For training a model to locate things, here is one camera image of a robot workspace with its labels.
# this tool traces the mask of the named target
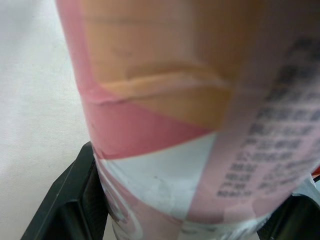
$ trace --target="product label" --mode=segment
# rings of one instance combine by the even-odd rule
[[[242,240],[319,163],[318,0],[57,3],[119,240]]]

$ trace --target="white label section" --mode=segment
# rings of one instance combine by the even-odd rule
[[[185,222],[177,240],[244,240],[249,239],[270,215],[234,224],[198,224]]]
[[[216,138],[215,133],[161,151],[103,160],[108,172],[136,198],[185,219]]]

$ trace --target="bottle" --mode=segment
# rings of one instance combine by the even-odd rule
[[[57,0],[119,240],[241,240],[319,164],[317,0]]]

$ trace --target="pink stripe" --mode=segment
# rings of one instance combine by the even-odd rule
[[[152,112],[116,96],[93,80],[91,62],[77,0],[58,0],[76,82],[96,153],[121,159],[162,150],[210,132]]]

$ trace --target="white background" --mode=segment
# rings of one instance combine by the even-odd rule
[[[88,141],[55,2],[1,0],[1,240],[20,239],[51,184]]]

